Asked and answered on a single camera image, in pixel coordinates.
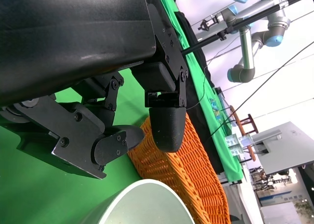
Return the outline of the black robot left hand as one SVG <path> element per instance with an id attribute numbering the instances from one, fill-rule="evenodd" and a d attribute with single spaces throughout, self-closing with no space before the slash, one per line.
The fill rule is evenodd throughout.
<path id="1" fill-rule="evenodd" d="M 177 152 L 188 68 L 160 0 L 0 0 L 0 124 L 18 149 L 97 179 L 144 139 L 114 125 L 120 71 L 145 92 L 153 139 Z"/>

